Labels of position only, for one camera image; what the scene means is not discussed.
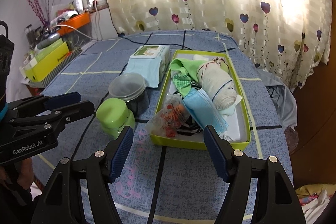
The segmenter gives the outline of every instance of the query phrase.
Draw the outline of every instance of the clear plastic bag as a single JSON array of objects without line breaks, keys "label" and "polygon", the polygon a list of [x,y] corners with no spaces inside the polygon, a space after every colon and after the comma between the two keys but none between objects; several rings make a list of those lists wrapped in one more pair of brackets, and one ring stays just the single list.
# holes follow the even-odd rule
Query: clear plastic bag
[{"label": "clear plastic bag", "polygon": [[146,124],[146,131],[162,137],[175,137],[176,129],[184,124],[190,114],[179,95],[167,94],[162,109]]}]

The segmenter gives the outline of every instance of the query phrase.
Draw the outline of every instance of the green cap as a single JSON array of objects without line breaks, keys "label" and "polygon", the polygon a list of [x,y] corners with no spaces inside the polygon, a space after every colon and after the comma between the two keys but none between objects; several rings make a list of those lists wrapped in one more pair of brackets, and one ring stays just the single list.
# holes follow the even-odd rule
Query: green cap
[{"label": "green cap", "polygon": [[102,126],[106,128],[119,128],[127,120],[128,108],[125,101],[110,98],[99,106],[96,116]]}]

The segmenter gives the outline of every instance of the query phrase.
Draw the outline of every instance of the green jar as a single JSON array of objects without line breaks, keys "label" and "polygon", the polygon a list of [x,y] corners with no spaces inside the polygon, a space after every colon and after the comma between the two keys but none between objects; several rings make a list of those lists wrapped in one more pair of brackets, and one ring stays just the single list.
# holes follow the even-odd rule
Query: green jar
[{"label": "green jar", "polygon": [[135,129],[135,119],[125,101],[117,98],[105,100],[97,109],[96,117],[105,133],[118,138],[124,126]]}]

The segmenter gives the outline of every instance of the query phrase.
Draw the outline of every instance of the gray plastic lid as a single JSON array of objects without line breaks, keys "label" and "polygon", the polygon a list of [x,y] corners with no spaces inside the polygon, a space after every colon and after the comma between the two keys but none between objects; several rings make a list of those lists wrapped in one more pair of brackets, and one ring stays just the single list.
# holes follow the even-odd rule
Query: gray plastic lid
[{"label": "gray plastic lid", "polygon": [[113,98],[127,102],[137,98],[145,88],[146,83],[142,75],[130,72],[115,78],[109,86],[109,93]]}]

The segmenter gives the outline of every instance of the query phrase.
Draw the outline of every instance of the human hand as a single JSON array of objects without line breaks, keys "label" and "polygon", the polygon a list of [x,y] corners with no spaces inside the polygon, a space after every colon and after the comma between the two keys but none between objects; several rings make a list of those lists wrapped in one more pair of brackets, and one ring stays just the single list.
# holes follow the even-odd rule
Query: human hand
[{"label": "human hand", "polygon": [[[5,186],[4,181],[7,178],[7,174],[3,167],[0,167],[0,183]],[[22,186],[23,189],[27,190],[33,183],[34,172],[33,172],[33,162],[31,158],[25,159],[21,162],[21,170],[19,172],[19,177],[17,179],[18,185]]]}]

